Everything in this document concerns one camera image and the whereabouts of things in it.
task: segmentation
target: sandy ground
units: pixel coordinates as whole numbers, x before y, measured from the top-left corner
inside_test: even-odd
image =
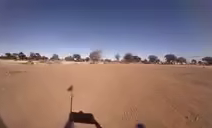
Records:
[[[212,128],[212,67],[0,64],[7,128],[63,128],[70,110],[105,128]]]

